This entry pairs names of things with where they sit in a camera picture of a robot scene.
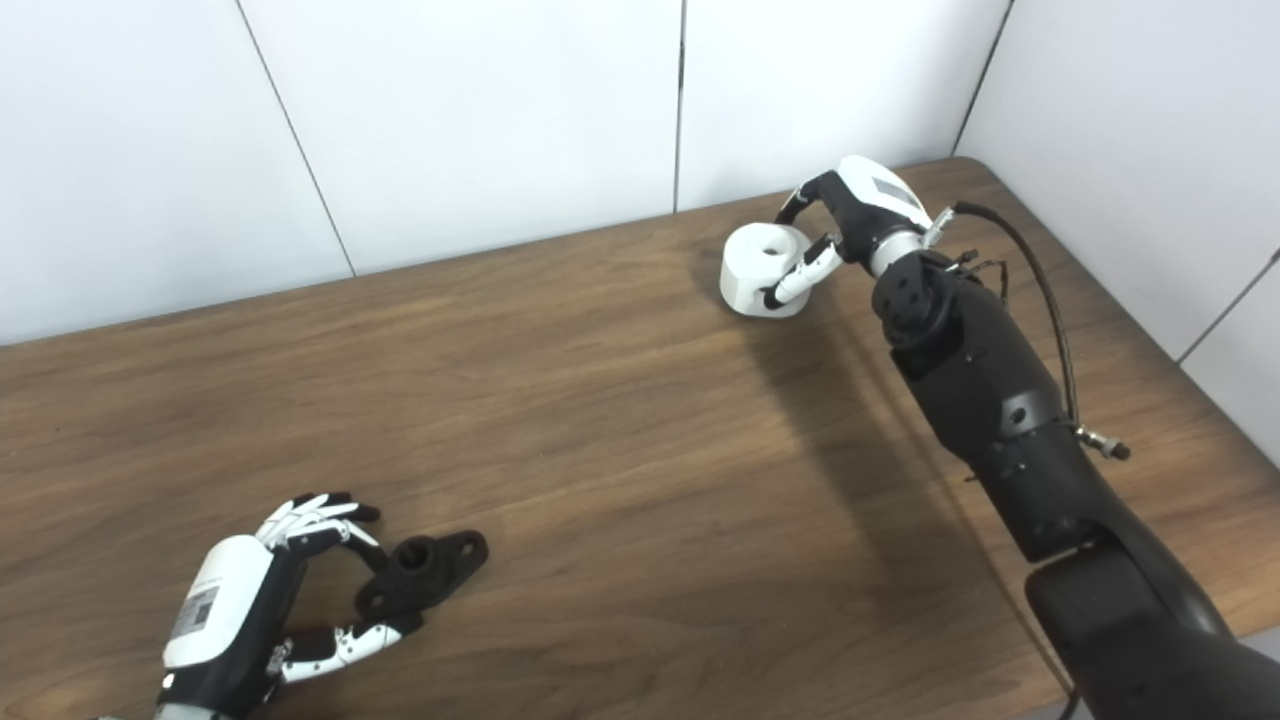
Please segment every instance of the robot forearm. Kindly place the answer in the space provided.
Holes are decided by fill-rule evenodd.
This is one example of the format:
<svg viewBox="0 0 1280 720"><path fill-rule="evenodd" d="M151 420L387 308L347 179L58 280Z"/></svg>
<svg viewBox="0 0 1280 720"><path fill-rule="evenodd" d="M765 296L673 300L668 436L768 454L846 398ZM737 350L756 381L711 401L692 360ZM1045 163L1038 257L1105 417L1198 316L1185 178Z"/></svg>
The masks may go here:
<svg viewBox="0 0 1280 720"><path fill-rule="evenodd" d="M932 250L955 213L931 222L897 176L861 158L804 183L776 222L790 224L815 201L836 219L840 256L876 278L872 302L893 363L940 442L973 469L1023 555L1052 560L1028 579L1028 600L1094 715L1280 717L1280 665L1231 639L1204 591L1080 443L1111 456L1123 446L1079 427L1001 299L963 260ZM989 210L956 211L1011 231ZM803 279L783 275L760 292ZM781 307L726 300L758 315ZM1056 313L1048 291L1046 300Z"/></svg>

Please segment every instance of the connector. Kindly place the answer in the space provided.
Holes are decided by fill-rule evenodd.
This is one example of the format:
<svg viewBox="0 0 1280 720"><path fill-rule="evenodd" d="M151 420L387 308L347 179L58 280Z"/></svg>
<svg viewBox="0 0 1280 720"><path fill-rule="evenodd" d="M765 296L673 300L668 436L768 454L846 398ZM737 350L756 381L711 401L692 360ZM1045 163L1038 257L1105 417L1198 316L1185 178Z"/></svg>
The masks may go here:
<svg viewBox="0 0 1280 720"><path fill-rule="evenodd" d="M924 231L924 234L920 237L920 245L925 249L937 245L938 241L942 240L942 232L947 229L947 225L950 225L951 220L955 218L956 211L951 208L946 208L938 213L938 217L933 219L933 224L929 225L929 229Z"/></svg>
<svg viewBox="0 0 1280 720"><path fill-rule="evenodd" d="M1097 450L1100 455L1107 460L1128 460L1133 451L1119 438L1107 437L1102 433L1096 433L1084 425L1075 428L1075 437L1079 438L1085 447L1092 447Z"/></svg>

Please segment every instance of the white cylindrical object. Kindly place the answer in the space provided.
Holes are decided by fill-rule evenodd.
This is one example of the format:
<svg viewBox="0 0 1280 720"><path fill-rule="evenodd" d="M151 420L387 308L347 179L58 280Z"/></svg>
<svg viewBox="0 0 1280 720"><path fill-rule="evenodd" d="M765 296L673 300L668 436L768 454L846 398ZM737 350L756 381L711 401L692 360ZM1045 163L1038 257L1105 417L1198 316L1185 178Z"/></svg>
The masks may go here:
<svg viewBox="0 0 1280 720"><path fill-rule="evenodd" d="M791 225L751 223L733 231L724 241L721 263L721 295L735 313L755 318L790 318L809 301L809 291L782 307L764 306L762 288L773 287L791 269L805 250L809 238Z"/></svg>

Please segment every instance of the white wall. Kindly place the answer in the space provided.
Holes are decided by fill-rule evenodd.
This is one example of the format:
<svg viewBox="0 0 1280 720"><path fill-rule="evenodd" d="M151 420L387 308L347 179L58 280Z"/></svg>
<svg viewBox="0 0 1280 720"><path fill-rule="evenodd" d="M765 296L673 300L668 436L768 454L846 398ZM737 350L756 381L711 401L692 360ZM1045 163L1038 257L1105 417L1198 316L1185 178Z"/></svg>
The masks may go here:
<svg viewBox="0 0 1280 720"><path fill-rule="evenodd" d="M0 343L943 158L1007 0L681 5L5 3Z"/></svg>
<svg viewBox="0 0 1280 720"><path fill-rule="evenodd" d="M360 273L671 211L680 0L244 0Z"/></svg>
<svg viewBox="0 0 1280 720"><path fill-rule="evenodd" d="M0 343L349 274L233 3L0 4Z"/></svg>
<svg viewBox="0 0 1280 720"><path fill-rule="evenodd" d="M1018 0L960 141L1174 357L1280 242L1277 27L1274 0Z"/></svg>
<svg viewBox="0 0 1280 720"><path fill-rule="evenodd" d="M1183 369L1280 466L1277 311L1280 270L1272 265L1188 355Z"/></svg>
<svg viewBox="0 0 1280 720"><path fill-rule="evenodd" d="M687 0L681 210L951 154L1009 0Z"/></svg>

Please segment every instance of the hole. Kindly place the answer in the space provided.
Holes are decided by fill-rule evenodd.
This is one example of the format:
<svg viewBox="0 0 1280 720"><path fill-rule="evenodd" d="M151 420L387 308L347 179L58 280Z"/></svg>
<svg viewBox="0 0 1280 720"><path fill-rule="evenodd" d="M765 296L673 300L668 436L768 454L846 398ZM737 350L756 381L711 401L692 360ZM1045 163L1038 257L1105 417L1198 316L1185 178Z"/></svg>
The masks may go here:
<svg viewBox="0 0 1280 720"><path fill-rule="evenodd" d="M431 548L425 544L419 544L416 542L407 542L397 553L399 556L399 564L407 570L416 570L428 564L431 559Z"/></svg>

